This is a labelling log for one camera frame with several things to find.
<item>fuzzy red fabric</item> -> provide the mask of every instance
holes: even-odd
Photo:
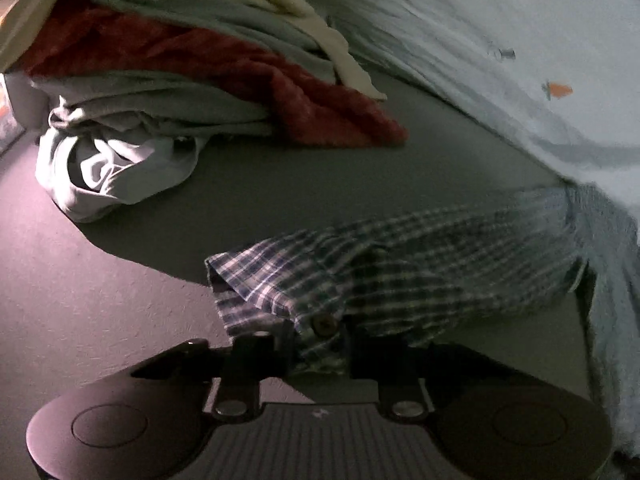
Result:
[[[406,130],[373,99],[320,81],[280,54],[213,30],[123,14],[90,0],[58,0],[20,65],[30,76],[158,70],[204,79],[269,106],[287,138],[309,146],[388,146],[406,139]]]

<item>green-gray fabric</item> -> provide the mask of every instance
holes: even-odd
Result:
[[[313,76],[335,82],[334,66],[316,41],[272,12],[231,0],[92,0],[119,12],[209,28],[285,56]]]
[[[36,178],[73,221],[100,218],[177,186],[215,135],[270,136],[270,110],[159,72],[36,79],[58,100]]]

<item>gray garment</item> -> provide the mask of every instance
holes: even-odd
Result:
[[[207,259],[230,336],[294,322],[300,370],[344,370],[341,334],[317,314],[423,346],[474,317],[526,314],[596,274],[591,365],[614,448],[640,456],[636,223],[594,187],[500,192],[479,203],[300,231]],[[619,477],[609,465],[603,478]]]
[[[36,178],[75,222],[177,186],[212,136],[273,133],[267,107],[178,75],[111,72],[34,85],[60,103],[40,139]]]
[[[235,36],[282,54],[316,78],[335,83],[334,65],[316,41],[272,12],[231,0],[93,0],[119,12]]]

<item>ribbed gray panel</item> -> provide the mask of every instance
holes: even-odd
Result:
[[[418,426],[372,404],[269,404],[253,422],[223,426],[180,478],[202,480],[466,480]]]

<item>brown button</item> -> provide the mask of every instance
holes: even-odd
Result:
[[[329,338],[338,332],[338,322],[331,314],[317,314],[311,318],[311,327],[318,337]]]

